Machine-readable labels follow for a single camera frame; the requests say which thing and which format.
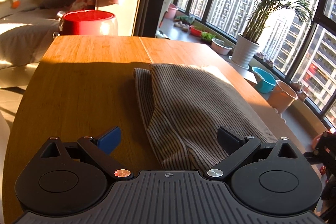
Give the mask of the red small basin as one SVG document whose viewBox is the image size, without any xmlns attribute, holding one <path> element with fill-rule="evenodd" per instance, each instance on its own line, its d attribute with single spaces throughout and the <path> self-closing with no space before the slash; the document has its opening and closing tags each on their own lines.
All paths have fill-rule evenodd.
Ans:
<svg viewBox="0 0 336 224">
<path fill-rule="evenodd" d="M 198 26 L 194 26 L 194 25 L 192 25 L 192 26 L 190 26 L 190 28 L 189 28 L 189 30 L 190 30 L 190 34 L 192 35 L 192 36 L 196 36 L 196 37 L 201 37 L 202 36 L 202 29 L 200 28 L 200 27 L 198 27 Z"/>
</svg>

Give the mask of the beige plastic bucket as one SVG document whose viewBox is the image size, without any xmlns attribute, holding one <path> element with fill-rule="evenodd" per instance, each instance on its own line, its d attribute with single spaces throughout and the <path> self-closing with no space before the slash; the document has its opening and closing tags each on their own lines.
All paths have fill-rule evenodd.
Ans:
<svg viewBox="0 0 336 224">
<path fill-rule="evenodd" d="M 268 104 L 282 114 L 295 100 L 297 93 L 284 81 L 276 80 L 276 86 L 267 99 Z"/>
</svg>

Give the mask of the blue plastic basin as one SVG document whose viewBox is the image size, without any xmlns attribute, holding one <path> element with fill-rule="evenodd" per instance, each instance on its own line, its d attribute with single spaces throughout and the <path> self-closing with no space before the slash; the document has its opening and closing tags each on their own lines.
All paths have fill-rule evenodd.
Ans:
<svg viewBox="0 0 336 224">
<path fill-rule="evenodd" d="M 267 94 L 274 89 L 276 86 L 276 80 L 270 73 L 258 67 L 253 67 L 252 72 L 257 81 L 255 89 L 258 92 Z"/>
</svg>

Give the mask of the pink plastic basin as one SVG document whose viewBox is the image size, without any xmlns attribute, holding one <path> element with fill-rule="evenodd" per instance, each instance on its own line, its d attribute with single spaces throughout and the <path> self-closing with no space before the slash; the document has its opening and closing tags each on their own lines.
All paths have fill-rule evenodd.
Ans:
<svg viewBox="0 0 336 224">
<path fill-rule="evenodd" d="M 169 19 L 169 20 L 173 20 L 175 18 L 175 15 L 178 11 L 178 8 L 176 5 L 174 4 L 169 4 L 169 7 L 167 9 L 167 11 L 165 12 L 164 18 Z"/>
</svg>

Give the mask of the white plastic basin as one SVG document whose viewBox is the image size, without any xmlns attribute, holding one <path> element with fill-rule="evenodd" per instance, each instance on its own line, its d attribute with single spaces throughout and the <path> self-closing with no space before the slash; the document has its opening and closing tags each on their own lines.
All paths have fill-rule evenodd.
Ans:
<svg viewBox="0 0 336 224">
<path fill-rule="evenodd" d="M 226 43 L 220 39 L 211 39 L 211 48 L 219 55 L 226 56 L 232 50 L 232 47 L 226 45 Z"/>
</svg>

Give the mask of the beige sofa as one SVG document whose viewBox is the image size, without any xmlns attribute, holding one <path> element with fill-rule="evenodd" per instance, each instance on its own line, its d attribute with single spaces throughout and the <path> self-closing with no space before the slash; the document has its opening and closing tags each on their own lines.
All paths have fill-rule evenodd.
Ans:
<svg viewBox="0 0 336 224">
<path fill-rule="evenodd" d="M 52 43 L 59 11 L 68 11 L 75 0 L 59 8 L 45 8 L 41 0 L 1 3 L 1 88 L 28 84 L 33 70 Z"/>
</svg>

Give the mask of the red round bucket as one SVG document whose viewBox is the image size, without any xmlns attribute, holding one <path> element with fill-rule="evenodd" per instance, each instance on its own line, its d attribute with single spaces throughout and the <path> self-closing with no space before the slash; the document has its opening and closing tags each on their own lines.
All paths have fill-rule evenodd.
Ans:
<svg viewBox="0 0 336 224">
<path fill-rule="evenodd" d="M 59 30 L 53 33 L 53 38 L 64 35 L 117 36 L 116 15 L 100 10 L 66 12 L 60 17 Z"/>
</svg>

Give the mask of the green leafy plant tray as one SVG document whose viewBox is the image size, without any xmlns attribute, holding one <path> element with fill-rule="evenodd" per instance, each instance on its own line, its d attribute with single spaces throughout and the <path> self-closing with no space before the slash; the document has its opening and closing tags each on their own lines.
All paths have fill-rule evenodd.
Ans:
<svg viewBox="0 0 336 224">
<path fill-rule="evenodd" d="M 207 45 L 211 45 L 212 39 L 216 38 L 216 36 L 210 32 L 202 31 L 201 33 L 201 41 Z"/>
</svg>

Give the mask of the striped knit garment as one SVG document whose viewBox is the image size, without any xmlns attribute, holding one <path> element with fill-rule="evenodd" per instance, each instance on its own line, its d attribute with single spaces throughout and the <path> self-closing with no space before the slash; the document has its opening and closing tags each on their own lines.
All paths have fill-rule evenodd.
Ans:
<svg viewBox="0 0 336 224">
<path fill-rule="evenodd" d="M 204 172 L 225 159 L 220 127 L 277 140 L 216 67 L 151 64 L 136 68 L 134 79 L 143 125 L 164 169 Z"/>
</svg>

